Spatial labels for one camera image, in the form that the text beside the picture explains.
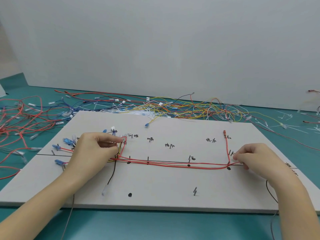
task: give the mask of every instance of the teal table surface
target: teal table surface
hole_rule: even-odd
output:
[[[23,74],[18,74],[0,81],[7,96],[2,99],[22,99],[28,96],[40,96],[43,104],[61,99],[62,94],[54,88],[28,86]],[[3,100],[0,107],[9,101]],[[293,110],[248,107],[249,111],[262,113],[290,126],[283,129],[271,118],[263,117],[272,129],[287,137],[294,138],[310,147],[320,149],[320,131],[314,124],[303,123],[303,120],[317,122]],[[43,147],[61,128],[55,128],[41,133],[34,140],[28,140],[29,147]],[[278,149],[284,153],[318,188],[320,187],[320,152],[307,148],[296,141],[279,136],[275,133],[258,128]],[[21,141],[9,146],[11,149],[23,147]],[[37,152],[26,152],[27,160],[31,160]],[[6,153],[1,152],[2,159]],[[22,168],[24,166],[19,156],[10,156],[3,166]],[[8,171],[1,169],[0,177],[8,176]],[[0,180],[2,189],[12,178]],[[0,220],[5,219],[16,208],[1,207]],[[70,209],[60,210],[49,224],[37,236],[40,239],[60,239],[66,225]],[[202,213],[202,212],[172,212],[172,211],[136,211],[136,210],[91,210],[74,209],[68,224],[65,240],[82,239],[272,239],[268,214],[235,214],[235,213]],[[275,239],[281,239],[278,216],[273,224]]]

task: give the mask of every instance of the hand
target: hand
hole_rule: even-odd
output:
[[[83,133],[77,141],[70,161],[63,172],[82,187],[119,152],[116,143],[122,138],[102,132]]]
[[[294,172],[264,143],[246,144],[234,155],[234,160],[243,164],[274,187],[279,181],[295,177]]]

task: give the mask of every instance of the right hand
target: right hand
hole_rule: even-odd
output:
[[[234,154],[233,159],[242,163],[244,169],[251,169],[268,180],[272,187],[288,178],[297,178],[294,172],[264,143],[242,146]]]

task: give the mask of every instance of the forearm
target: forearm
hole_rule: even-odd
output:
[[[320,239],[320,224],[309,194],[296,177],[275,186],[283,240]]]
[[[0,239],[34,239],[79,185],[62,174],[0,224]]]

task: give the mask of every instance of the white backdrop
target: white backdrop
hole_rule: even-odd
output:
[[[320,0],[0,0],[28,83],[298,109],[320,89]],[[305,109],[314,110],[314,104]]]

